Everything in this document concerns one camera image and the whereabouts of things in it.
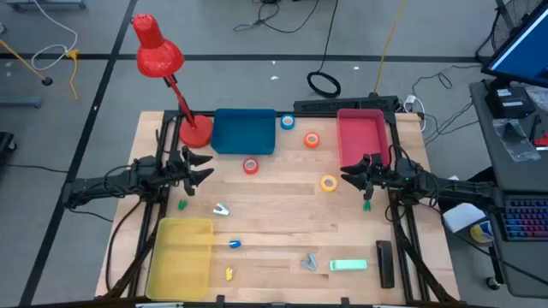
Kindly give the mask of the computer monitor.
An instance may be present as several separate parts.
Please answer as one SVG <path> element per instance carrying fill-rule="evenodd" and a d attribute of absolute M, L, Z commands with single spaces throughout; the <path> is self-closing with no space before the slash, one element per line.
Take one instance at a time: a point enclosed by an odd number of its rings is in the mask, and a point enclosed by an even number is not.
<path fill-rule="evenodd" d="M 548 88 L 548 0 L 542 0 L 535 7 L 481 72 Z"/>

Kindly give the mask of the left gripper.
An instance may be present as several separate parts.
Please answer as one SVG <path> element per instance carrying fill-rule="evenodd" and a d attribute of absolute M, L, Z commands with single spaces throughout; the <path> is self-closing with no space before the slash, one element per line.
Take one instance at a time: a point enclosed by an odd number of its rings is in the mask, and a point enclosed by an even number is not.
<path fill-rule="evenodd" d="M 198 167 L 212 160 L 212 156 L 198 155 L 192 153 L 184 145 L 180 150 L 170 151 L 166 167 L 169 170 L 170 178 L 174 181 L 174 186 L 183 183 L 183 189 L 188 196 L 194 196 L 193 186 L 198 186 L 214 169 L 191 170 L 190 165 Z"/>

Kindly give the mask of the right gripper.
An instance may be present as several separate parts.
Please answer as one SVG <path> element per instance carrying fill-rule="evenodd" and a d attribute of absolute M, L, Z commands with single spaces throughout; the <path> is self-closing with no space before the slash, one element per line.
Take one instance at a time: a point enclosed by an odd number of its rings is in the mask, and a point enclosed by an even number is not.
<path fill-rule="evenodd" d="M 382 163 L 379 154 L 365 154 L 355 165 L 341 167 L 343 180 L 364 192 L 364 200 L 370 200 L 374 193 L 374 187 L 386 187 L 389 169 Z"/>

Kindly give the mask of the yellow translucent plastic bin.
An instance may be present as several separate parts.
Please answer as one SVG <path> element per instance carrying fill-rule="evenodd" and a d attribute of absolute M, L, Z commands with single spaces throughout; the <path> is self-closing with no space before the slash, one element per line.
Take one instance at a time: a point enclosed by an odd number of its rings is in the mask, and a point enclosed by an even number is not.
<path fill-rule="evenodd" d="M 146 297 L 156 301 L 197 301 L 208 293 L 213 225 L 209 219 L 164 218 L 146 284 Z"/>

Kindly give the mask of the yellow pole with black tip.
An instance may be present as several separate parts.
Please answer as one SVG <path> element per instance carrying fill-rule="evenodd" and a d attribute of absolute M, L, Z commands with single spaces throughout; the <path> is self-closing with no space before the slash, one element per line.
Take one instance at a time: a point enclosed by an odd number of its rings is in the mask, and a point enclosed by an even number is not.
<path fill-rule="evenodd" d="M 36 74 L 40 79 L 41 83 L 44 86 L 50 86 L 52 84 L 52 78 L 43 76 L 37 69 L 35 69 L 31 64 L 29 64 L 19 53 L 14 51 L 7 43 L 0 39 L 0 45 L 5 48 L 9 53 L 11 53 L 15 58 L 17 58 L 26 68 Z"/>

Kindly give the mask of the grey desk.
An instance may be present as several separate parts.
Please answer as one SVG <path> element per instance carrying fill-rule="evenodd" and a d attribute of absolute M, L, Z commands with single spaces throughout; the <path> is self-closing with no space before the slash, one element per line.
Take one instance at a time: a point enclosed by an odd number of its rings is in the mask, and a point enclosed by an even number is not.
<path fill-rule="evenodd" d="M 503 195 L 548 198 L 548 151 L 540 152 L 540 160 L 514 162 L 492 125 L 493 117 L 485 102 L 488 94 L 485 83 L 473 82 L 468 88 L 491 160 L 492 173 Z M 504 238 L 496 217 L 491 219 L 491 223 L 497 255 L 502 260 L 548 281 L 548 240 L 508 241 Z M 522 298 L 548 299 L 547 285 L 506 265 L 501 266 L 501 271 L 510 294 Z"/>

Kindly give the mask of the black fan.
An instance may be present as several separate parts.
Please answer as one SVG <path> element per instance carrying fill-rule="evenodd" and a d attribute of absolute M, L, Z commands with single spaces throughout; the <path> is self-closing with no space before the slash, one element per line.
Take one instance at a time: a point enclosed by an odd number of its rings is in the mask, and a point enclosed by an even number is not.
<path fill-rule="evenodd" d="M 544 0 L 495 0 L 495 19 L 491 25 L 491 30 L 483 43 L 474 52 L 474 59 L 480 64 L 485 64 L 486 56 L 480 52 L 489 45 L 493 52 L 497 51 L 502 44 L 517 32 L 524 21 L 527 21 L 533 11 Z"/>

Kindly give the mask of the red desk lamp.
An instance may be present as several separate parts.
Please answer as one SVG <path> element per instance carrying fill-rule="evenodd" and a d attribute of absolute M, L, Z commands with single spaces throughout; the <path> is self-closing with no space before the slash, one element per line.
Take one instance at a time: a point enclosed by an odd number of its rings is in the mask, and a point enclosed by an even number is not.
<path fill-rule="evenodd" d="M 175 73 L 184 63 L 184 55 L 170 40 L 166 39 L 157 20 L 151 14 L 133 17 L 133 29 L 140 41 L 137 50 L 137 68 L 149 78 L 163 79 L 176 95 L 184 119 L 179 126 L 179 137 L 184 145 L 201 148 L 211 142 L 213 123 L 204 115 L 195 115 L 176 85 Z"/>

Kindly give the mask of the backlit rainbow keyboard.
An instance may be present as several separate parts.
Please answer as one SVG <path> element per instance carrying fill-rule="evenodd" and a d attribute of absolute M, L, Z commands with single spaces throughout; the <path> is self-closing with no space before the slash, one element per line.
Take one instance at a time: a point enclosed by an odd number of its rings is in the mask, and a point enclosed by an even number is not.
<path fill-rule="evenodd" d="M 548 241 L 548 195 L 508 195 L 497 219 L 507 241 Z"/>

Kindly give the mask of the clear plastic bag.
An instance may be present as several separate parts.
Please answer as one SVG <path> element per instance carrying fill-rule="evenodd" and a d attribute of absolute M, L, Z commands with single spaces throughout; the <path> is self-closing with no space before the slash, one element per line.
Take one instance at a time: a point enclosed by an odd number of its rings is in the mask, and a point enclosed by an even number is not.
<path fill-rule="evenodd" d="M 540 160 L 541 156 L 517 119 L 494 119 L 492 126 L 504 149 L 516 163 Z"/>

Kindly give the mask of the black mini computer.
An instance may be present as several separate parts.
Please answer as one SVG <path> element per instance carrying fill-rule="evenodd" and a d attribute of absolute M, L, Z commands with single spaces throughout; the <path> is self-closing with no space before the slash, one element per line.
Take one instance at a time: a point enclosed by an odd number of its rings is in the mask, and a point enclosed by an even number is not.
<path fill-rule="evenodd" d="M 521 119 L 536 110 L 533 101 L 523 87 L 490 90 L 485 101 L 495 119 Z"/>

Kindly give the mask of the mint green stapler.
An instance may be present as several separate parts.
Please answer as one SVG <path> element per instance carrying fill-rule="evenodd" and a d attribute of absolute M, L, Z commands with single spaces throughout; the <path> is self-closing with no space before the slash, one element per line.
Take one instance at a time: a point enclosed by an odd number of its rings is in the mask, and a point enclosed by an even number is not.
<path fill-rule="evenodd" d="M 367 269 L 365 259 L 336 259 L 329 262 L 331 271 L 361 271 Z"/>

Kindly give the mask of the white box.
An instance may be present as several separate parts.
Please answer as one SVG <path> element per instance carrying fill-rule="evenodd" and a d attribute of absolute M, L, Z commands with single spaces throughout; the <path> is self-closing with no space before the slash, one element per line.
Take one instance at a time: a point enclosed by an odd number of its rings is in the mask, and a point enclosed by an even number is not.
<path fill-rule="evenodd" d="M 452 233 L 456 233 L 484 218 L 485 213 L 470 203 L 461 203 L 443 213 L 444 224 Z"/>

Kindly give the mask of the black perforated bar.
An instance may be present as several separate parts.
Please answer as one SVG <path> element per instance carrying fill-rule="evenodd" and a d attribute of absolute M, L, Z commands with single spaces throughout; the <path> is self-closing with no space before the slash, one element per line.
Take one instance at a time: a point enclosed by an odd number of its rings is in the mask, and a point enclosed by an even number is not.
<path fill-rule="evenodd" d="M 394 112 L 398 110 L 399 98 L 397 96 L 373 96 L 301 100 L 295 101 L 293 107 L 296 112 L 337 112 L 340 109 L 379 109 Z"/>

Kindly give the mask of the grey cart base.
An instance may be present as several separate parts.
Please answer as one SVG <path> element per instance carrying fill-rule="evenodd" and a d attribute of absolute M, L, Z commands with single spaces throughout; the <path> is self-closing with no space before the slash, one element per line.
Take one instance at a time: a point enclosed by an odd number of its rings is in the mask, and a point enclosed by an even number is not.
<path fill-rule="evenodd" d="M 30 9 L 86 9 L 84 0 L 3 0 L 13 10 L 23 12 Z"/>
<path fill-rule="evenodd" d="M 0 96 L 0 106 L 2 107 L 33 107 L 39 109 L 42 106 L 40 97 L 19 97 L 8 98 Z"/>

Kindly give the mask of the black stapler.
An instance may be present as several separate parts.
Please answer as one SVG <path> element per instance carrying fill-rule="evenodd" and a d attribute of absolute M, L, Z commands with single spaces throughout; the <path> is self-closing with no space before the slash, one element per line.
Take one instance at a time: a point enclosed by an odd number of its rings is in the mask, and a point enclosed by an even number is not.
<path fill-rule="evenodd" d="M 380 286 L 381 288 L 394 288 L 395 276 L 391 242 L 388 240 L 377 240 L 376 249 Z"/>

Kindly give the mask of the blue plastic bin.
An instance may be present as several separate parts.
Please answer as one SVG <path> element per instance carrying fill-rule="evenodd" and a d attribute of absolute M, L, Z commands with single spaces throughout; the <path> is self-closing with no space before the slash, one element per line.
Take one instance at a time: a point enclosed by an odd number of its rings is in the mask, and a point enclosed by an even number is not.
<path fill-rule="evenodd" d="M 211 147 L 218 154 L 270 155 L 276 145 L 276 119 L 272 109 L 217 109 Z"/>

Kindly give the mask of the pink plastic bin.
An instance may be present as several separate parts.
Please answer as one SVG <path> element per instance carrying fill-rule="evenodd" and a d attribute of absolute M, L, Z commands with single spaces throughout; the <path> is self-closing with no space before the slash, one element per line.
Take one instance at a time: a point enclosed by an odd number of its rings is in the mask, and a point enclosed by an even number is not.
<path fill-rule="evenodd" d="M 379 154 L 382 163 L 388 164 L 389 144 L 381 110 L 339 110 L 337 137 L 342 167 L 357 164 L 365 154 Z"/>

